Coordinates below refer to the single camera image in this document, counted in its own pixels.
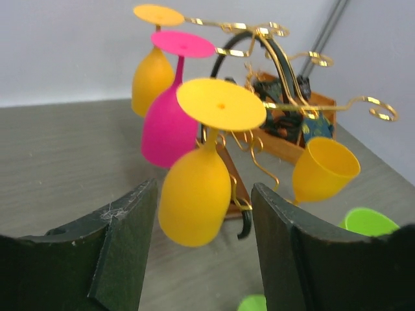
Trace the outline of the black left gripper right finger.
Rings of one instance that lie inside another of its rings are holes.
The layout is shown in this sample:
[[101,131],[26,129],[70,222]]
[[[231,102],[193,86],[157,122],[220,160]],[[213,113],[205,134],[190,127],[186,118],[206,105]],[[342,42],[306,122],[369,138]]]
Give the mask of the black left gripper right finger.
[[414,226],[368,237],[253,186],[253,218],[269,310],[413,310]]

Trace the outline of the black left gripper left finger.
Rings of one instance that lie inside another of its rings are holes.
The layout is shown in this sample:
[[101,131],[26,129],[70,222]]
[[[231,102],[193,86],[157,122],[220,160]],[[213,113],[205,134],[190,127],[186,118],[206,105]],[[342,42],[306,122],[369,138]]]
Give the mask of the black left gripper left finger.
[[43,236],[2,236],[1,309],[137,310],[157,200],[150,179]]

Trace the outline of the pink plastic wine glass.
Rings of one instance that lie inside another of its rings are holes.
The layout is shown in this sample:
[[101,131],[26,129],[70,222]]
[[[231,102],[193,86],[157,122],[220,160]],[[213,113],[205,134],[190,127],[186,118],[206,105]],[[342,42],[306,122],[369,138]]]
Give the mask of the pink plastic wine glass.
[[178,30],[162,30],[151,36],[161,50],[178,56],[171,86],[150,106],[143,123],[141,153],[153,165],[169,168],[195,147],[198,122],[180,107],[176,91],[182,84],[186,58],[208,58],[215,46],[208,40]]

